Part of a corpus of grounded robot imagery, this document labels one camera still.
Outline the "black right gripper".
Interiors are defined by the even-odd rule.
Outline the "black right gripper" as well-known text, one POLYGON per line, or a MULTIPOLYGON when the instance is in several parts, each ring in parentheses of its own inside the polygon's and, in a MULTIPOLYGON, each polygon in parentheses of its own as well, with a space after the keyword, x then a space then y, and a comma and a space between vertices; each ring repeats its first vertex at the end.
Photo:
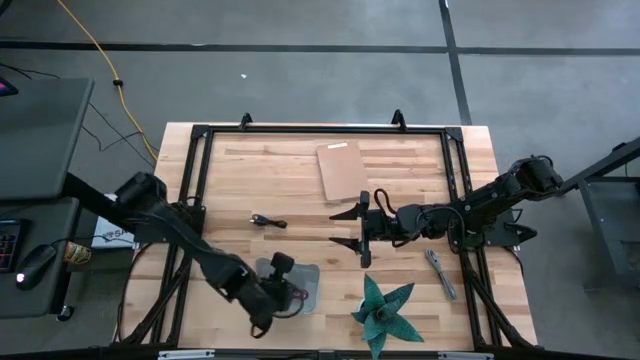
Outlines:
POLYGON ((361 191, 359 203, 356 203, 353 208, 329 217, 330 220, 335 221, 353 221, 358 217, 360 218, 360 241, 358 239, 339 237, 330 237, 329 240, 352 250, 354 253, 360 253, 362 268, 368 268, 371 265, 371 241, 395 242, 400 238, 400 227, 395 217, 396 210, 391 207, 389 195, 385 190, 375 190, 373 198, 375 204, 377 205, 376 209, 384 210, 389 217, 393 217, 395 219, 394 235, 392 237, 374 237, 369 225, 369 221, 372 219, 372 211, 375 209, 370 209, 370 198, 371 196, 369 191, 361 191))

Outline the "grey plastic bin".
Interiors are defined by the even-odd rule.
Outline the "grey plastic bin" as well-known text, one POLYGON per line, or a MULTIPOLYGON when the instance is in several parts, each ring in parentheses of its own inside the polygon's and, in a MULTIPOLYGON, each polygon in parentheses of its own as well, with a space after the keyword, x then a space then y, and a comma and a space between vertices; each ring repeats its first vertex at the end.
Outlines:
MULTIPOLYGON (((271 261, 261 257, 255 261, 255 271, 259 277, 268 277, 275 268, 271 261)), ((294 264, 289 272, 283 277, 293 283, 300 290, 306 291, 306 298, 301 310, 301 314, 308 315, 314 312, 319 299, 320 269, 315 264, 294 264)))

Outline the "brown kraft notebook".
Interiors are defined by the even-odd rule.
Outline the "brown kraft notebook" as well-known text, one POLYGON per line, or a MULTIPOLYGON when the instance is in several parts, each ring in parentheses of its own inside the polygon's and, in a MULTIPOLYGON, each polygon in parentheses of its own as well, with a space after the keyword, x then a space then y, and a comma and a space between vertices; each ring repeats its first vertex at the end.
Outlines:
POLYGON ((368 189, 368 179, 356 142, 339 142, 316 148, 325 197, 329 202, 358 198, 368 189))

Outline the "green snake plant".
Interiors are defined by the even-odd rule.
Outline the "green snake plant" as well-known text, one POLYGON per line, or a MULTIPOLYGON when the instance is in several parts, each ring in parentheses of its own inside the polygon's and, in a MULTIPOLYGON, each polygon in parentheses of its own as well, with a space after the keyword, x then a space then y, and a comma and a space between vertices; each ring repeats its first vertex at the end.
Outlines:
POLYGON ((364 276, 365 303, 362 310, 351 315, 363 326, 361 340, 367 343, 373 360, 379 360, 388 335, 406 342, 424 342, 414 326, 399 314, 414 286, 409 283, 382 294, 376 281, 368 274, 364 276))

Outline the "white printed sign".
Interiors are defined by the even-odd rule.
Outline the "white printed sign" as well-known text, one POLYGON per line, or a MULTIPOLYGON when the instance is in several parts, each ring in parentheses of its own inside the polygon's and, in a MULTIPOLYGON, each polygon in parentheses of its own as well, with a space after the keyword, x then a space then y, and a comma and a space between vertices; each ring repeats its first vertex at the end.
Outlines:
POLYGON ((94 229, 91 247, 93 249, 135 249, 134 235, 99 216, 94 229))

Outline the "brown printed can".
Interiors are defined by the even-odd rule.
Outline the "brown printed can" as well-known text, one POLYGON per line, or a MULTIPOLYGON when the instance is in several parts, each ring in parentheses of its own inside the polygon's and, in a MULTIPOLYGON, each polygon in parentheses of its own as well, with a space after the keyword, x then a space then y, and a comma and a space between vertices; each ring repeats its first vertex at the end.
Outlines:
POLYGON ((67 264, 84 265, 91 259, 92 251, 89 247, 68 241, 64 247, 63 259, 67 264))

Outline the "dark desk top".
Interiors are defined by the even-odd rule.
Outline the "dark desk top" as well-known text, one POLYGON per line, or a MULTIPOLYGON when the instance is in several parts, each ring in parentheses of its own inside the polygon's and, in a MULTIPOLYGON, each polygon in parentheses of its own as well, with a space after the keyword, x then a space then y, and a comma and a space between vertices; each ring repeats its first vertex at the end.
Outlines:
POLYGON ((39 317, 54 314, 66 321, 64 304, 70 274, 63 259, 64 247, 75 237, 79 203, 75 199, 49 202, 0 203, 0 220, 24 221, 23 238, 13 272, 0 273, 0 319, 39 317), (53 245, 57 256, 40 283, 29 291, 16 288, 16 267, 36 246, 53 245))

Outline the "black computer mouse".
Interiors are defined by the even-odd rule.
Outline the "black computer mouse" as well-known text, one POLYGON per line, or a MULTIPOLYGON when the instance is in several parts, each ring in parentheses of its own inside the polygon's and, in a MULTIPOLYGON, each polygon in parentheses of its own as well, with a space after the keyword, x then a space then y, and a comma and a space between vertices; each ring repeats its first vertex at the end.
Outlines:
POLYGON ((35 288, 57 256, 53 245, 41 244, 32 249, 16 267, 16 288, 29 291, 35 288))

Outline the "black metal stand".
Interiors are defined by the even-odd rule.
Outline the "black metal stand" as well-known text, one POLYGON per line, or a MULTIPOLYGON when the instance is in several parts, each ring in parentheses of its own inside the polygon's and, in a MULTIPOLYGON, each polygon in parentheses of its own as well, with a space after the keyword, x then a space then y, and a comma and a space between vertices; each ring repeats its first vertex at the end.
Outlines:
POLYGON ((614 176, 640 160, 640 136, 615 146, 593 165, 567 179, 559 196, 577 190, 584 202, 605 273, 585 284, 596 290, 610 286, 640 288, 640 175, 614 176))

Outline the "backlit black keyboard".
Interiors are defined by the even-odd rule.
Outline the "backlit black keyboard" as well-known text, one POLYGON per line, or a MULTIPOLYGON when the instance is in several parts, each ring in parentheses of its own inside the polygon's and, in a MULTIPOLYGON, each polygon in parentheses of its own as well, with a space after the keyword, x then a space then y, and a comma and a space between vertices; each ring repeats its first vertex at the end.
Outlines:
POLYGON ((24 221, 0 220, 0 273, 14 271, 23 238, 24 221))

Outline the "grey desk top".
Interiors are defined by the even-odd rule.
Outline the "grey desk top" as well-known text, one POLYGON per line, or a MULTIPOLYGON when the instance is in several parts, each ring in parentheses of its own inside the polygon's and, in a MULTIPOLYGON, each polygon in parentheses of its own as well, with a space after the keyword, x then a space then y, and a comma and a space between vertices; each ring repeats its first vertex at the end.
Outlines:
POLYGON ((0 201, 62 193, 94 82, 17 80, 0 97, 0 201))

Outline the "silver metal bracket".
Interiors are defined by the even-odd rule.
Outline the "silver metal bracket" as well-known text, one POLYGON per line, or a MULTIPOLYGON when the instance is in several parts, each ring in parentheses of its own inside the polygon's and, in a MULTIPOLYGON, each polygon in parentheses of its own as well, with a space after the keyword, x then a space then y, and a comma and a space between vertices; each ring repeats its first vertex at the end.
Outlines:
POLYGON ((479 352, 442 351, 438 353, 438 360, 494 360, 494 355, 479 352))
POLYGON ((214 360, 214 349, 180 349, 158 353, 157 360, 214 360))

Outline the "black aluminium table frame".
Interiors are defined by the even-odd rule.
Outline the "black aluminium table frame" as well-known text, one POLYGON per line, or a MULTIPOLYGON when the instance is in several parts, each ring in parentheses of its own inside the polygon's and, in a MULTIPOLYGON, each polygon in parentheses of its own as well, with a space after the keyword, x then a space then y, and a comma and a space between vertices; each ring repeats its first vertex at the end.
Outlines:
MULTIPOLYGON (((395 208, 412 203, 450 201, 447 180, 463 193, 457 148, 449 139, 451 165, 445 165, 442 136, 410 134, 256 134, 214 135, 203 202, 202 237, 211 245, 239 255, 254 266, 283 252, 296 264, 317 265, 319 297, 308 315, 275 320, 262 339, 250 336, 246 312, 228 303, 192 265, 187 284, 178 346, 214 349, 369 350, 361 340, 362 325, 351 316, 363 298, 364 274, 383 293, 415 283, 400 313, 418 330, 423 343, 389 337, 386 350, 472 350, 459 258, 446 239, 421 239, 401 248, 373 243, 372 265, 360 268, 352 251, 329 237, 359 236, 357 221, 330 221, 353 202, 327 202, 317 159, 320 145, 357 142, 367 173, 368 189, 385 189, 395 208), (253 214, 288 223, 286 229, 249 223, 253 214), (448 300, 424 251, 433 249, 458 293, 448 300)), ((128 283, 121 330, 129 335, 159 295, 168 247, 153 245, 138 260, 128 283)), ((521 269, 501 248, 485 250, 493 295, 520 334, 536 343, 521 269)))

